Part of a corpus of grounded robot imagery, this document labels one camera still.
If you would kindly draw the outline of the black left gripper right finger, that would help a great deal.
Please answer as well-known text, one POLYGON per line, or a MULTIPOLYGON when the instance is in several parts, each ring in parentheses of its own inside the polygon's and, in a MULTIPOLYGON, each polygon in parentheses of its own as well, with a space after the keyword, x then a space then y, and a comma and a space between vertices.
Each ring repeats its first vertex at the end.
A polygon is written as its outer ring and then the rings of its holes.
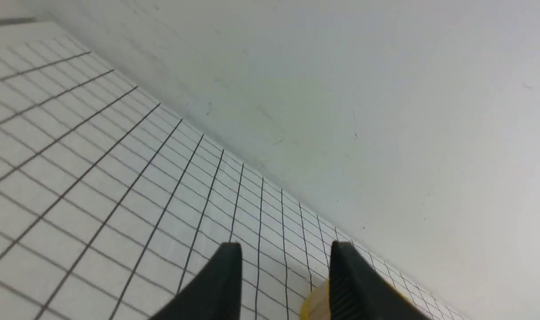
POLYGON ((333 320, 426 320, 386 282, 350 242, 334 241, 330 256, 333 320))

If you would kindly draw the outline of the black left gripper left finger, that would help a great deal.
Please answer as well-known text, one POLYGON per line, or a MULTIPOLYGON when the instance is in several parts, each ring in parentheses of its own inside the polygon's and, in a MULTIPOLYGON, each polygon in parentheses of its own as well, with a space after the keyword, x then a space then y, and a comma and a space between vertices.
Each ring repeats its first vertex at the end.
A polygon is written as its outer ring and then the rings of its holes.
POLYGON ((225 242, 205 267, 152 320, 239 320, 243 255, 239 243, 225 242))

